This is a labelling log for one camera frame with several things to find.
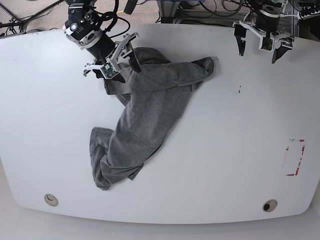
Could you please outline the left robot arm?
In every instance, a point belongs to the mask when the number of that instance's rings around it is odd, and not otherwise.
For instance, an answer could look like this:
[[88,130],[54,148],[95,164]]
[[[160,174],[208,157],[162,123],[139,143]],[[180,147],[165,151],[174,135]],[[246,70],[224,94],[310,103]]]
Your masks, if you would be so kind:
[[249,13],[239,21],[233,23],[234,36],[239,55],[242,57],[246,48],[247,31],[251,31],[259,38],[258,49],[272,52],[274,64],[286,52],[293,49],[295,37],[289,32],[282,32],[278,25],[287,6],[286,0],[248,0],[251,13],[256,14],[255,20],[249,21]]

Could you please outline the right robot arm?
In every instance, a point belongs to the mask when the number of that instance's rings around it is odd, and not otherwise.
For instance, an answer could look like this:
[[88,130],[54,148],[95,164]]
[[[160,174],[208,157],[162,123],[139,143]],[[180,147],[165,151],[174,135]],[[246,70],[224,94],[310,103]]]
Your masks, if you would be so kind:
[[141,72],[132,46],[132,41],[139,34],[128,34],[131,24],[118,16],[118,0],[114,2],[113,10],[104,13],[96,10],[95,0],[67,0],[66,3],[68,20],[63,26],[64,35],[94,57],[92,64],[84,66],[84,76],[94,72],[98,79],[124,83],[120,76],[120,58],[128,58],[131,69]]

